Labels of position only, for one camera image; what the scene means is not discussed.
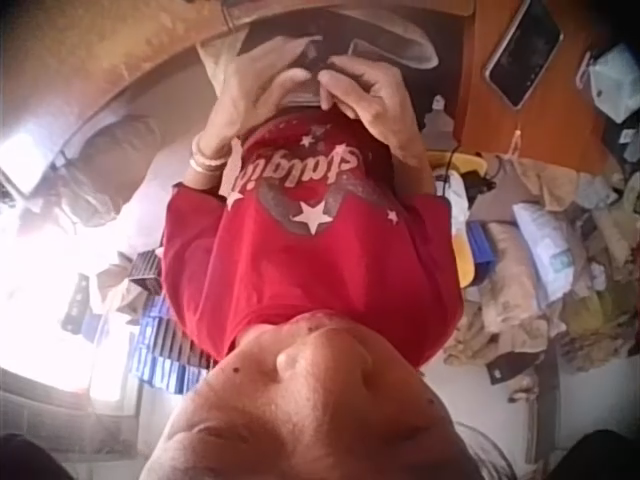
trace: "man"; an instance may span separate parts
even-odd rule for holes
[[[322,109],[278,112],[312,77],[288,68],[309,41],[236,60],[169,204],[166,294],[220,363],[143,478],[479,478],[417,372],[462,301],[408,93],[387,64],[335,57]]]

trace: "white bottle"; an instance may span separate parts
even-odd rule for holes
[[[445,101],[440,95],[433,99],[431,113],[424,116],[424,130],[422,138],[429,150],[444,150],[450,152],[458,146],[453,136],[454,121],[444,111]]]

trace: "red t-shirt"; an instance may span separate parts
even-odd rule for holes
[[[462,297],[446,200],[392,193],[390,153],[358,121],[306,110],[257,130],[226,203],[179,186],[163,284],[177,321],[220,360],[246,327],[329,309],[414,366],[451,335]]]

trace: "hand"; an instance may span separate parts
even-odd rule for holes
[[[200,137],[203,154],[214,157],[234,137],[275,115],[283,98],[311,78],[303,68],[287,67],[317,38],[276,37],[235,59]]]
[[[396,157],[416,158],[413,153],[424,150],[424,144],[400,71],[387,63],[346,55],[331,57],[329,63],[357,78],[362,87],[336,71],[321,71],[322,108],[331,106],[328,92],[346,115],[358,117]]]

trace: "white plastic bag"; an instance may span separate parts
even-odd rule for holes
[[[546,298],[540,299],[544,307],[571,290],[573,256],[562,224],[553,214],[533,203],[514,205],[513,212],[544,286]]]

